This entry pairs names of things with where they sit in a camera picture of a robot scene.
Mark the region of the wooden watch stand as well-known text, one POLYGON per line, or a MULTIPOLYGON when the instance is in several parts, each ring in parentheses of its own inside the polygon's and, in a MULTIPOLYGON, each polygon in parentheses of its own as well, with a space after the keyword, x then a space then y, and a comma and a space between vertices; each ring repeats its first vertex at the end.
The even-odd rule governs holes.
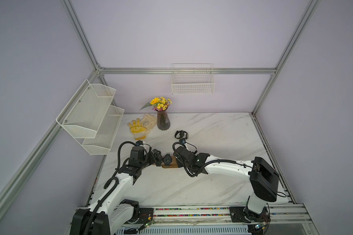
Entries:
POLYGON ((162 168, 178 168, 177 159, 175 156, 163 156, 160 164, 155 164, 162 168))

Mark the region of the black watch pair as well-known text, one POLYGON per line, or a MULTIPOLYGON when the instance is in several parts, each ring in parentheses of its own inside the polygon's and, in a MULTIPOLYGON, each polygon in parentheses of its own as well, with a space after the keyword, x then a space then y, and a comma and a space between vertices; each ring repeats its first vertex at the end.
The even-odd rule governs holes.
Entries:
POLYGON ((188 139, 189 135, 186 131, 183 131, 183 130, 178 130, 176 131, 176 133, 174 134, 174 137, 178 140, 180 139, 188 139))

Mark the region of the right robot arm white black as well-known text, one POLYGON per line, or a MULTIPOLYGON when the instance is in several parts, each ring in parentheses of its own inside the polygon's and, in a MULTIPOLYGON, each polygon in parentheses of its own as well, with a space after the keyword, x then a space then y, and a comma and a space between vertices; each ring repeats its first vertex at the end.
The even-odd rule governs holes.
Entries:
POLYGON ((183 168, 190 177, 200 174, 219 174, 231 176, 250 183, 252 193, 238 219, 245 223, 265 218, 266 204, 276 202, 278 197, 279 174, 262 157, 252 161, 235 161, 218 158, 207 153, 197 153, 177 143, 173 144, 174 156, 179 168, 183 168))

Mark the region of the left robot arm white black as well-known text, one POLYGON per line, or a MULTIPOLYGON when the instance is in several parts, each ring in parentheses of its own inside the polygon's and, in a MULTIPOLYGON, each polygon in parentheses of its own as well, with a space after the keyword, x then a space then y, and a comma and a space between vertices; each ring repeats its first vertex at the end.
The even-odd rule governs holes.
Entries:
POLYGON ((104 185, 102 196, 86 209, 78 209, 72 219, 71 235, 115 235, 126 223, 139 217, 139 202, 123 195, 150 165, 161 166, 162 154, 142 141, 125 141, 118 147, 118 166, 104 185))

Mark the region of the yellow white work glove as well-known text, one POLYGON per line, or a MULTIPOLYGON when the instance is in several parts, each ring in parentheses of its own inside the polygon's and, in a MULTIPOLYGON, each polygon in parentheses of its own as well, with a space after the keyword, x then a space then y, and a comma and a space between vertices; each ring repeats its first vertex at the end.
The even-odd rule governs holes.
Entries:
POLYGON ((136 120, 132 120, 127 125, 130 129, 131 134, 136 140, 142 140, 146 138, 147 128, 143 126, 139 118, 137 118, 136 120))

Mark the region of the purple glass vase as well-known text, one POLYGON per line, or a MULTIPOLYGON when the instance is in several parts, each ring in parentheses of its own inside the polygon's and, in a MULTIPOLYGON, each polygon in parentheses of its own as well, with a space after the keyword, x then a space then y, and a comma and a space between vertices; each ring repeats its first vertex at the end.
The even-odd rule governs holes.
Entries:
POLYGON ((157 127, 159 130, 166 131, 170 128, 171 123, 166 110, 157 111, 157 127))

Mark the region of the white mesh lower shelf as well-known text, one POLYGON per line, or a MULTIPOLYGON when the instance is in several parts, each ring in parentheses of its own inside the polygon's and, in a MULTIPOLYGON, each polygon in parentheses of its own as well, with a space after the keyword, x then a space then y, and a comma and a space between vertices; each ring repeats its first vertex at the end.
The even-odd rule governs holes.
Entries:
POLYGON ((93 139, 85 139, 82 147, 90 155, 107 155, 112 148, 124 109, 110 105, 105 114, 98 133, 93 139))

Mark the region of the yellow artificial flowers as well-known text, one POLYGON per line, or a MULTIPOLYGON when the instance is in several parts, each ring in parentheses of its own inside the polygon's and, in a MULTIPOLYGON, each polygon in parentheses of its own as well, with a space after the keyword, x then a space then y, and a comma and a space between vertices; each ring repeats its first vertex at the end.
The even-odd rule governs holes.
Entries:
POLYGON ((150 102, 147 102, 140 110, 143 110, 148 107, 152 107, 153 110, 161 112, 166 111, 170 105, 172 105, 172 101, 170 99, 166 99, 164 97, 155 97, 150 102))

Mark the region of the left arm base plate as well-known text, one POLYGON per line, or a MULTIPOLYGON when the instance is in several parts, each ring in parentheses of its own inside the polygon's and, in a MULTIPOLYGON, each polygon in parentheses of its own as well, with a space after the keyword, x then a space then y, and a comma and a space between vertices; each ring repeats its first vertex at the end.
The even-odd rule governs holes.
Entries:
POLYGON ((154 208, 140 208, 135 224, 146 224, 153 220, 154 208))

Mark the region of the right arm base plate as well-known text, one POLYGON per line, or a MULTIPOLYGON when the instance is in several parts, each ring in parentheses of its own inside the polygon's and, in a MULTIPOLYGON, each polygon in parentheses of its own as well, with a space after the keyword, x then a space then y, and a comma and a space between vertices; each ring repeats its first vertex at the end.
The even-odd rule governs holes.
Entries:
POLYGON ((269 222, 269 213, 266 208, 263 208, 260 214, 250 211, 247 207, 230 207, 229 214, 233 223, 255 223, 269 222))

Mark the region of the aluminium frame rail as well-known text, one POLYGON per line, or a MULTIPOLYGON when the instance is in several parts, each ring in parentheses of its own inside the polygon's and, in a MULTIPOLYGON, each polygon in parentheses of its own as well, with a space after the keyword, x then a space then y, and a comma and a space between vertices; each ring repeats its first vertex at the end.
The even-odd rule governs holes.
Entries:
POLYGON ((275 74, 276 68, 101 68, 101 74, 275 74))

